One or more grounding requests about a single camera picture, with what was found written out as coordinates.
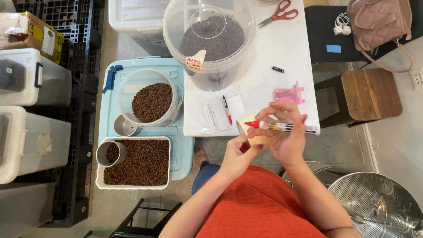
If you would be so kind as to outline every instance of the plastic pallet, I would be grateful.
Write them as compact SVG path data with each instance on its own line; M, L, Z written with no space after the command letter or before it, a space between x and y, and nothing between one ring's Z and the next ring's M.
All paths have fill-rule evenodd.
M42 227L72 227L88 217L96 96L74 84L67 108L26 107L28 112L71 123L66 166L18 176L14 182L57 182L53 220Z
M72 72L84 91L96 94L101 53L104 0L13 0L17 12L28 11L58 32L65 41L60 65Z
M27 107L42 116L70 122L71 144L66 166L19 176L15 182L56 181L53 220L41 227L72 227L88 217L95 105L100 73L104 0L13 0L65 37L60 65L73 75L67 108Z

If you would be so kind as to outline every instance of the cardboard box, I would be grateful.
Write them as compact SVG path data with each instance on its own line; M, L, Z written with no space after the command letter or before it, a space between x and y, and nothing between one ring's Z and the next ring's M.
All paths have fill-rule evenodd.
M0 13L0 50L34 48L59 63L63 35L29 12Z

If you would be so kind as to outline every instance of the metal colander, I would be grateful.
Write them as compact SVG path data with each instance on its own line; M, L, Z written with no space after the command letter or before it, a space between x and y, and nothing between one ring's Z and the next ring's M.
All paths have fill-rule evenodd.
M339 173L339 169L332 167L325 170L325 174L340 177L329 186L329 191L346 210L366 220L363 224L354 222L363 237L419 237L418 232L423 229L422 210L403 186L381 174L346 174Z

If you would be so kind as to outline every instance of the white tray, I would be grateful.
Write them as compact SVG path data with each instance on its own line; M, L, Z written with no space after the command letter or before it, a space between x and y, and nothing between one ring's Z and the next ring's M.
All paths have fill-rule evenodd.
M164 189L169 184L170 174L170 139L166 136L148 136L148 137L106 137L104 141L118 141L118 140L167 140L169 141L169 161L168 161L168 182L160 186L134 186L134 185L108 185L104 183L104 167L97 165L96 185L99 189Z

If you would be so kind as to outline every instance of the charging cable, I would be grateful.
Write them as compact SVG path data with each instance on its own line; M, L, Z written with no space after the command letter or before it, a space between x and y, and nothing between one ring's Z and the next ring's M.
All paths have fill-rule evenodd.
M351 33L351 27L347 26L348 24L349 18L346 16L346 13L339 14L335 20L335 28L333 28L335 35L349 35Z

